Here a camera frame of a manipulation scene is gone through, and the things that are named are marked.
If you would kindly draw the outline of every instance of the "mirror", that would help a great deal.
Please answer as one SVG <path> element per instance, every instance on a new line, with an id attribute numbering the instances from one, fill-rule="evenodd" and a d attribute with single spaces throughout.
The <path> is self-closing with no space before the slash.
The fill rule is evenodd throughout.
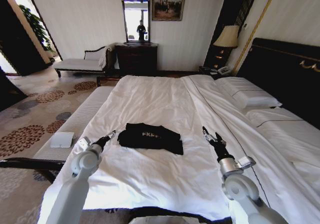
<path id="1" fill-rule="evenodd" d="M 121 1 L 126 42 L 150 42 L 150 0 Z"/>

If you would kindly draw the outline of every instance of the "potted plant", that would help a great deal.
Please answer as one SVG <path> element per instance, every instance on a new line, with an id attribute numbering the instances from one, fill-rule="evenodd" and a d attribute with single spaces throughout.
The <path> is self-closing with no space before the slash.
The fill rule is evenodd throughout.
<path id="1" fill-rule="evenodd" d="M 52 59 L 54 57 L 54 51 L 50 46 L 50 39 L 48 38 L 46 29 L 43 26 L 43 23 L 39 17 L 31 13 L 31 10 L 24 5 L 19 5 L 20 9 L 22 10 L 25 18 L 27 19 L 28 23 L 30 24 L 36 38 L 41 43 L 41 46 L 47 53 L 48 57 Z"/>

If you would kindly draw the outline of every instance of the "lamp shade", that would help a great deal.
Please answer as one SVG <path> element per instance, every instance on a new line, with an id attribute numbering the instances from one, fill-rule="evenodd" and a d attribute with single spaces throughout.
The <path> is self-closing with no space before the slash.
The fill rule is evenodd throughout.
<path id="1" fill-rule="evenodd" d="M 217 47 L 236 48 L 238 46 L 238 31 L 238 25 L 226 25 L 213 45 Z"/>

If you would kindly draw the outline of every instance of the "carpet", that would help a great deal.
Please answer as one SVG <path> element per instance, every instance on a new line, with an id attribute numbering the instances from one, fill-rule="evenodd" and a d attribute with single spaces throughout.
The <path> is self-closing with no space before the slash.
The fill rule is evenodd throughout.
<path id="1" fill-rule="evenodd" d="M 61 72 L 52 67 L 28 76 L 8 78 L 27 98 L 0 112 L 0 160 L 32 158 L 97 88 L 96 74 Z M 115 86 L 116 81 L 101 83 Z M 37 223 L 50 183 L 33 170 L 0 168 L 0 223 Z M 86 210 L 82 224 L 127 224 L 129 211 Z"/>

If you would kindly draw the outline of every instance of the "telephone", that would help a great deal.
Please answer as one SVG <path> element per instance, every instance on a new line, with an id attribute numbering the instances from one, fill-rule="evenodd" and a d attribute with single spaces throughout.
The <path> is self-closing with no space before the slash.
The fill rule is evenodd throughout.
<path id="1" fill-rule="evenodd" d="M 224 76 L 224 75 L 228 75 L 229 73 L 231 73 L 231 70 L 228 67 L 224 66 L 224 67 L 221 67 L 218 69 L 218 73 L 220 75 Z"/>

